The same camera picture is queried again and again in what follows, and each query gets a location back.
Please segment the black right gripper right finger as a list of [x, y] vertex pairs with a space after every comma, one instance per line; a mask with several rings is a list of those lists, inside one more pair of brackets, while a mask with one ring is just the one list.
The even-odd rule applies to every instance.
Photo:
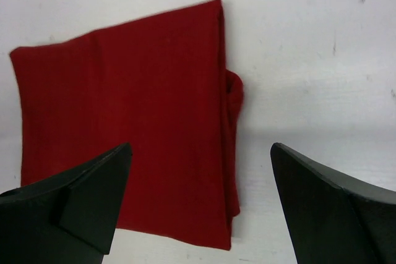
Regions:
[[298, 263], [395, 263], [395, 192], [282, 143], [273, 174]]

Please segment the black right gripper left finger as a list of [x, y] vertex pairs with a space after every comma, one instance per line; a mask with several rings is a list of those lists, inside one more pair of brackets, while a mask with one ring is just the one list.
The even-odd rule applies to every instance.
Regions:
[[101, 263], [131, 167], [128, 143], [1, 194], [1, 263]]

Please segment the dark red t shirt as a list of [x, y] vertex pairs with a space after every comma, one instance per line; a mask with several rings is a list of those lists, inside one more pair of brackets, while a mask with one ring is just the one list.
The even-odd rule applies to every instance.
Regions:
[[118, 227], [230, 250], [244, 93], [226, 68], [221, 0], [9, 56], [22, 109], [22, 185], [130, 143]]

